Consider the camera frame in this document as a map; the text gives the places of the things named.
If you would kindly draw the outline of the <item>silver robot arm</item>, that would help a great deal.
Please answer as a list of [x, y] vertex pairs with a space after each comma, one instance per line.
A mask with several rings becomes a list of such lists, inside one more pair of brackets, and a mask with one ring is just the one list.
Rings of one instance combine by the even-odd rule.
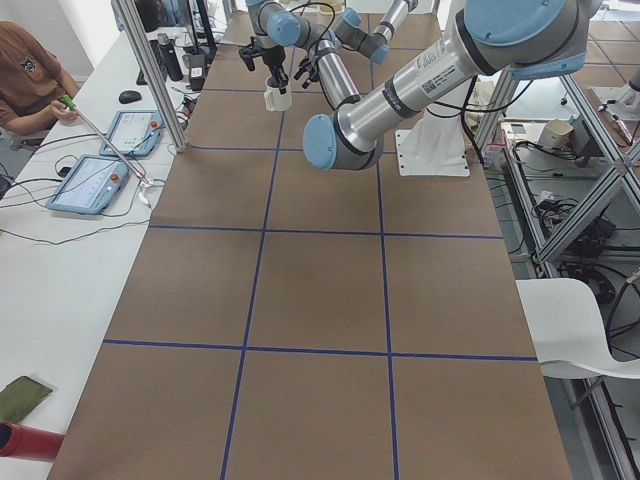
[[355, 104], [306, 124], [303, 151], [319, 169], [375, 165], [384, 135], [477, 76], [509, 68], [515, 80], [574, 73], [586, 58], [597, 1], [469, 1], [444, 36]]
[[318, 83], [327, 102], [336, 109], [345, 103], [361, 99], [339, 54], [347, 47], [371, 62], [382, 63], [389, 53], [389, 43], [396, 30], [418, 5], [416, 1], [395, 1], [372, 33], [360, 28], [361, 17], [351, 7], [335, 14], [327, 24], [311, 21], [302, 13], [285, 9], [276, 1], [248, 1], [246, 3], [254, 35], [250, 43], [239, 49], [239, 56], [248, 70], [255, 69], [254, 60], [260, 58], [268, 67], [267, 84], [284, 94], [288, 91], [289, 77], [284, 69], [285, 49], [296, 47], [306, 56], [294, 74], [308, 79], [307, 87]]

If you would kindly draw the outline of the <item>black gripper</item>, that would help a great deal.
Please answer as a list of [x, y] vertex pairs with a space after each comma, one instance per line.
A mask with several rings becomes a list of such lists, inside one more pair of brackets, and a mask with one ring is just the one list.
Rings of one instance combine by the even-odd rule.
[[284, 71], [283, 64], [286, 60], [286, 53], [283, 47], [277, 45], [262, 51], [263, 63], [269, 68], [271, 76], [268, 85], [278, 90], [281, 95], [287, 93], [289, 77]]

